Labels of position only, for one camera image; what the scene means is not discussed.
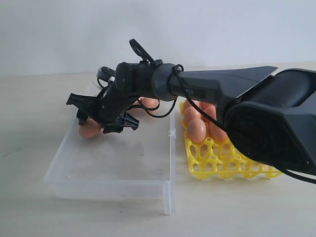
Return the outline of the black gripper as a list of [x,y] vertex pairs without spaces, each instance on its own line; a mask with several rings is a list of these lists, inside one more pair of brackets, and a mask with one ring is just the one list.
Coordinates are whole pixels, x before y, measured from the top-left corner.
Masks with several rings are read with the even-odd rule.
[[74,105],[79,125],[84,125],[88,118],[102,125],[103,134],[121,133],[125,127],[136,130],[139,120],[125,112],[138,99],[138,96],[121,94],[114,83],[102,89],[98,96],[86,96],[71,93],[66,102]]

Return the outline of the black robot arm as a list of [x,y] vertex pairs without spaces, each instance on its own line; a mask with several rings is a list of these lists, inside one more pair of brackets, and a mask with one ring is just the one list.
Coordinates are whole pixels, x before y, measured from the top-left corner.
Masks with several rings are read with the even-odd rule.
[[120,63],[98,76],[114,77],[93,96],[70,94],[67,104],[79,121],[91,117],[105,133],[137,129],[127,114],[139,98],[172,101],[186,97],[216,106],[217,124],[248,158],[297,177],[316,173],[316,73],[262,66],[232,70],[184,71],[180,65]]

